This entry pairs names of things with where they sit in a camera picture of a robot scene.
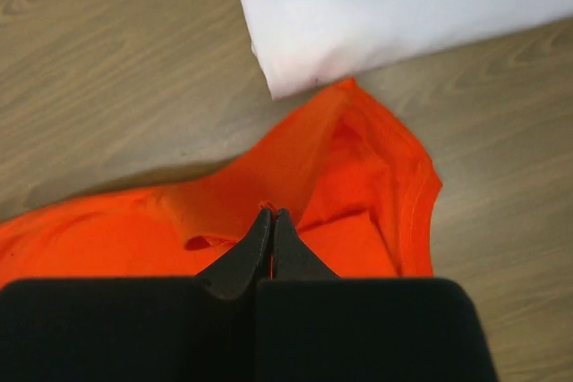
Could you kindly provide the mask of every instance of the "white fabric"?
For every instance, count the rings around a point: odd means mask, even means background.
[[[573,0],[241,0],[273,98],[573,14]]]

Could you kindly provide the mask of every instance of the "orange cloth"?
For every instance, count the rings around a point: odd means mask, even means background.
[[[354,80],[323,90],[198,181],[74,199],[0,225],[0,287],[24,277],[184,276],[288,208],[340,276],[431,276],[441,187],[415,137]]]

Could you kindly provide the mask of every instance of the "white cloth corner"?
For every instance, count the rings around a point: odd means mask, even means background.
[[[273,98],[573,14],[573,0],[241,0]]]

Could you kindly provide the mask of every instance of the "folded fabric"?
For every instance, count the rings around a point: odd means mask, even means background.
[[[0,286],[25,277],[194,275],[261,207],[288,208],[340,276],[431,276],[440,181],[415,137],[354,80],[325,89],[198,181],[74,199],[0,225]]]
[[[241,0],[273,98],[573,14],[573,0]]]

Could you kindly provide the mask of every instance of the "wooden surface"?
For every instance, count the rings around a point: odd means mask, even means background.
[[[359,81],[435,160],[501,379],[573,380],[573,21]],[[238,0],[0,0],[0,219],[206,174],[308,97],[271,102]]]

